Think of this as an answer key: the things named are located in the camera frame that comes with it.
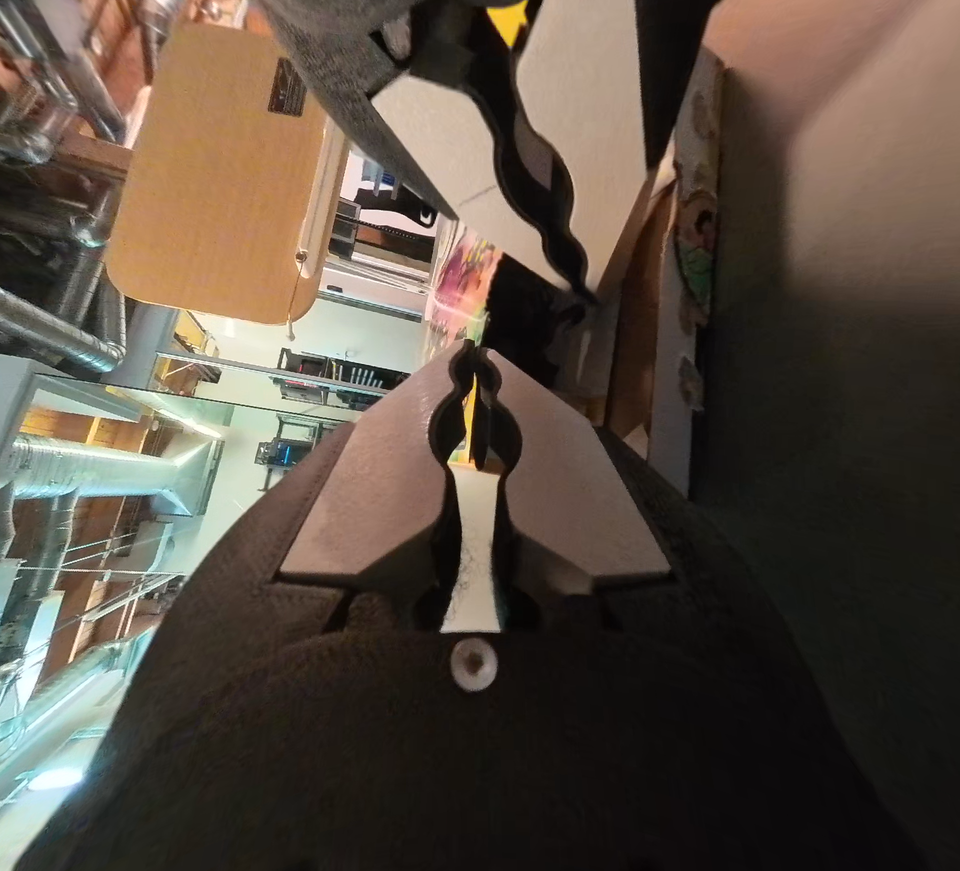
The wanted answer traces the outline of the metal shelf rack with printers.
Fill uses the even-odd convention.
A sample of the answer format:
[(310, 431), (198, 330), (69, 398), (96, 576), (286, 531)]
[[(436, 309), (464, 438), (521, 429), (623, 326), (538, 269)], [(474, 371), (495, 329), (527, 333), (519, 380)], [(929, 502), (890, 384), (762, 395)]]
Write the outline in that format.
[(292, 471), (318, 445), (354, 419), (338, 419), (305, 413), (277, 412), (272, 438), (257, 445), (254, 464), (264, 471), (259, 493), (264, 494)]

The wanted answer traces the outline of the colourful lego set box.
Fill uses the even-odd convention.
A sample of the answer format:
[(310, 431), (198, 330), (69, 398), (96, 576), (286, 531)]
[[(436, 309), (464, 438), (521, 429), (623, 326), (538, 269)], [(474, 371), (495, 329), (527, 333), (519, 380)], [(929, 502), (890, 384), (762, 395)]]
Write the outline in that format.
[(713, 302), (725, 74), (703, 47), (614, 301), (610, 363), (586, 366), (608, 371), (606, 426), (685, 497), (705, 400), (697, 346)]

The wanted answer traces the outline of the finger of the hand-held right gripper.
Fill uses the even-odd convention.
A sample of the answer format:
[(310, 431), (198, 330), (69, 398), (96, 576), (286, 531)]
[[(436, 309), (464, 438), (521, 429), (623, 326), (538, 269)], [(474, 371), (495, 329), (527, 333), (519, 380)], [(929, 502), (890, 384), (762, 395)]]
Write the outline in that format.
[(527, 120), (570, 179), (569, 229), (585, 254), (583, 281), (615, 290), (651, 174), (636, 0), (542, 0), (515, 73)]
[(570, 172), (536, 134), (550, 185), (528, 170), (516, 143), (513, 97), (505, 127), (484, 115), (489, 104), (407, 73), (371, 104), (463, 225), (549, 285), (595, 301), (589, 256), (571, 226)]

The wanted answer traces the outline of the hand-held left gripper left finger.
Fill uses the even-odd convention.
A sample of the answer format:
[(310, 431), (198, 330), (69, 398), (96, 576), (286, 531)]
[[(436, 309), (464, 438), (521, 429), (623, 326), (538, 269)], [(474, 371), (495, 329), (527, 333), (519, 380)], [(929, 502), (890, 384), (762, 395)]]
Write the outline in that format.
[(455, 342), (354, 421), (282, 564), (292, 582), (455, 582), (452, 452), (466, 436), (474, 342)]

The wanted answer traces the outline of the corrugated silver duct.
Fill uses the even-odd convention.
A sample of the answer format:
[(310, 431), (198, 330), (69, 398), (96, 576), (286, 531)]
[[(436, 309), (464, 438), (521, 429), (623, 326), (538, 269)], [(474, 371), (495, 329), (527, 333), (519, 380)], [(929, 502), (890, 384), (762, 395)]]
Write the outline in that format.
[(108, 374), (126, 358), (126, 337), (102, 338), (1, 289), (2, 335), (39, 352), (59, 356), (88, 371)]

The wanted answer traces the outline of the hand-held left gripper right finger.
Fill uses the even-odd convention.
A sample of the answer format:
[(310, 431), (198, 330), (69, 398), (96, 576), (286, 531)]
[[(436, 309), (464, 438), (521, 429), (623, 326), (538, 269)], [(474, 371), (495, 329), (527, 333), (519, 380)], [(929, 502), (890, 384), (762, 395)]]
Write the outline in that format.
[(494, 586), (591, 596), (670, 575), (594, 426), (491, 349), (476, 357), (476, 466), (497, 472)]

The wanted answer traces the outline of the wooden board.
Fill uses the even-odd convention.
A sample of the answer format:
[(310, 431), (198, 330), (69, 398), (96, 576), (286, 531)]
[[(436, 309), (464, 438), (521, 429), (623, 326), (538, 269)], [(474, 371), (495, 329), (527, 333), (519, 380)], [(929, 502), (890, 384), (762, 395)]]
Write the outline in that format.
[(317, 299), (349, 156), (271, 37), (182, 24), (160, 52), (107, 276), (140, 303), (291, 329)]

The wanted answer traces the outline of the silver ventilation duct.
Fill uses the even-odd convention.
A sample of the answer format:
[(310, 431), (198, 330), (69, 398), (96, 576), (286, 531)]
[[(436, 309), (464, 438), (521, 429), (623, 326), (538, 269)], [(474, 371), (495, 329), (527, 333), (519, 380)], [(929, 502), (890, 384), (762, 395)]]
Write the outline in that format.
[(2, 456), (1, 482), (16, 499), (148, 498), (155, 514), (205, 514), (220, 441), (174, 440), (160, 456), (19, 433)]

